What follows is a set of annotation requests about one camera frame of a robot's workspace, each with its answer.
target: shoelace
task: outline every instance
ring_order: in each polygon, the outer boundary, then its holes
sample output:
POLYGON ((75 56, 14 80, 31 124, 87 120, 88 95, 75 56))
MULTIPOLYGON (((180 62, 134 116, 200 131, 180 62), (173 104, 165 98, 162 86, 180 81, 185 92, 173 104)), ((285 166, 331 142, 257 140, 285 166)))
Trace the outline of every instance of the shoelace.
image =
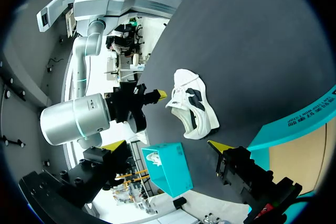
POLYGON ((191 83, 192 81, 196 80, 198 78, 198 75, 196 75, 195 78, 193 78, 192 80, 182 84, 181 86, 174 86, 173 90, 172 90, 172 99, 174 98, 174 100, 176 100, 176 98, 179 98, 178 99, 178 102, 180 103, 183 103, 183 100, 185 99, 186 97, 186 85, 191 83))

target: black shoe accent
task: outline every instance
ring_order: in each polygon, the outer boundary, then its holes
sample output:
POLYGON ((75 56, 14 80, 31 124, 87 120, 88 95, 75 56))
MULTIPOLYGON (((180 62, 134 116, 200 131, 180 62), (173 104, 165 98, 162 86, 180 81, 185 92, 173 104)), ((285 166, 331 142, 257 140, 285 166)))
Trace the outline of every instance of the black shoe accent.
POLYGON ((192 97, 188 97, 190 104, 205 112, 203 104, 200 103, 202 102, 201 92, 196 89, 188 88, 186 93, 193 94, 192 97))
POLYGON ((194 112, 192 112, 191 110, 190 110, 190 117, 191 117, 191 124, 193 126, 193 129, 196 129, 197 128, 197 124, 196 124, 196 121, 195 121, 196 116, 195 116, 194 112))

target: cable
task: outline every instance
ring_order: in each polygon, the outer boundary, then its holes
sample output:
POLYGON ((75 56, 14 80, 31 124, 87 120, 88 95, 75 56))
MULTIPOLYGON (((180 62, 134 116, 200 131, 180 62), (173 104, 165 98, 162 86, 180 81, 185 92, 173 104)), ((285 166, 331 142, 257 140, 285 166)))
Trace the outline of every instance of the cable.
POLYGON ((3 112, 2 109, 3 109, 3 106, 4 106, 6 88, 7 88, 7 85, 4 85, 4 91, 2 93, 1 106, 0 106, 0 131, 1 131, 0 136, 1 137, 4 137, 3 131, 2 131, 2 112, 3 112))
POLYGON ((89 66, 90 66, 90 70, 89 70, 88 82, 86 83, 85 95, 86 95, 86 92, 88 91, 89 84, 90 84, 90 77, 91 77, 91 56, 89 56, 89 66))
POLYGON ((49 63, 50 63, 51 60, 52 60, 53 62, 55 62, 55 63, 58 63, 58 62, 60 62, 61 60, 64 60, 64 59, 61 58, 61 59, 59 59, 59 60, 54 60, 53 58, 50 58, 49 61, 48 61, 48 64, 47 64, 47 65, 49 65, 49 63))
POLYGON ((124 79, 124 78, 126 78, 126 77, 128 77, 128 76, 132 76, 132 75, 134 75, 135 73, 142 73, 142 71, 141 71, 141 72, 133 72, 133 73, 130 73, 130 74, 126 75, 126 76, 120 77, 120 80, 122 80, 122 79, 124 79))

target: screw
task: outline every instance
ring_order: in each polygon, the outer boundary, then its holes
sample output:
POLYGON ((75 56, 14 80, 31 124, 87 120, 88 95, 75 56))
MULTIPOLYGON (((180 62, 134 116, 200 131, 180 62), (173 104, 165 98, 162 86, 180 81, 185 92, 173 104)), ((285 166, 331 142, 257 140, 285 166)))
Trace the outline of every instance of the screw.
POLYGON ((62 170, 59 175, 61 175, 61 178, 66 178, 68 177, 68 172, 66 170, 62 170))
POLYGON ((75 178, 74 182, 77 186, 79 186, 79 185, 83 184, 84 181, 81 178, 78 177, 78 178, 75 178))

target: black cable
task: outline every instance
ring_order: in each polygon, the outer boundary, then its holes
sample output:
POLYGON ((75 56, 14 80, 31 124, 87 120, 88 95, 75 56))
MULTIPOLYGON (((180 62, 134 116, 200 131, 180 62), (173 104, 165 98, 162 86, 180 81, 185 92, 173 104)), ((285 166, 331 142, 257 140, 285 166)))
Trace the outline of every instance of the black cable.
POLYGON ((49 61, 48 61, 48 64, 47 64, 47 65, 49 65, 49 63, 50 63, 51 60, 52 60, 53 62, 55 62, 55 63, 58 63, 58 62, 60 62, 61 60, 64 60, 64 59, 61 58, 61 59, 59 59, 59 60, 54 60, 53 58, 50 58, 49 61))
POLYGON ((85 95, 86 95, 86 92, 88 91, 88 88, 89 88, 89 84, 90 84, 90 77, 91 77, 91 56, 89 56, 89 65, 90 65, 90 70, 89 70, 89 77, 88 77, 88 82, 86 84, 86 89, 85 89, 85 95))

